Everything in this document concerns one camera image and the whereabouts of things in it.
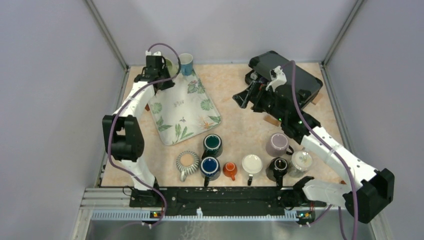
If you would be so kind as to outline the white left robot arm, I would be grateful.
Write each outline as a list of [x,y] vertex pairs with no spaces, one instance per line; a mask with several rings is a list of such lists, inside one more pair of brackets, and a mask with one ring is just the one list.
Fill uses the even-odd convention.
[[162,53],[146,53],[146,65],[136,76],[122,105],[102,119],[105,151],[114,168],[127,173],[141,200],[149,207],[160,202],[160,193],[154,188],[156,178],[144,159],[145,141],[139,124],[146,105],[161,88],[172,87],[173,81]]

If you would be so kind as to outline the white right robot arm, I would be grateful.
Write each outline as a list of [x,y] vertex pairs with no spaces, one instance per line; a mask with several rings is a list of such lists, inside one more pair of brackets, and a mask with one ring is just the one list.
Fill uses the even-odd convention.
[[242,109],[252,103],[254,112],[278,119],[288,138],[313,152],[346,183],[303,177],[295,184],[299,189],[293,192],[297,205],[319,201],[345,207],[359,222],[367,224],[393,201],[395,176],[387,168],[378,170],[360,160],[330,136],[317,119],[304,112],[300,105],[314,96],[309,90],[293,91],[289,84],[272,88],[252,82],[232,99]]

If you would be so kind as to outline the lilac purple mug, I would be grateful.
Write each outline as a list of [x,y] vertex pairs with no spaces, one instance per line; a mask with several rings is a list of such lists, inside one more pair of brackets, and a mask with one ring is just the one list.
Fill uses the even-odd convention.
[[265,146],[266,152],[271,157],[282,157],[283,155],[293,155],[294,149],[289,144],[288,137],[283,133],[274,133],[270,136]]

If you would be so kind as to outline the light green mug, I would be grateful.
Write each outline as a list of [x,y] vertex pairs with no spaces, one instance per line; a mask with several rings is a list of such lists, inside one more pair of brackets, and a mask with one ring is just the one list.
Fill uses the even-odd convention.
[[166,67],[171,77],[175,76],[178,72],[178,64],[173,63],[170,59],[165,58]]

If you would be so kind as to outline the light blue mug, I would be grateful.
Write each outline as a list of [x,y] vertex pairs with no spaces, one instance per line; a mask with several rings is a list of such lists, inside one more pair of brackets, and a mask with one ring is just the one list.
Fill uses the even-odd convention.
[[194,58],[190,53],[182,53],[179,55],[181,63],[181,74],[183,76],[189,76],[193,72]]

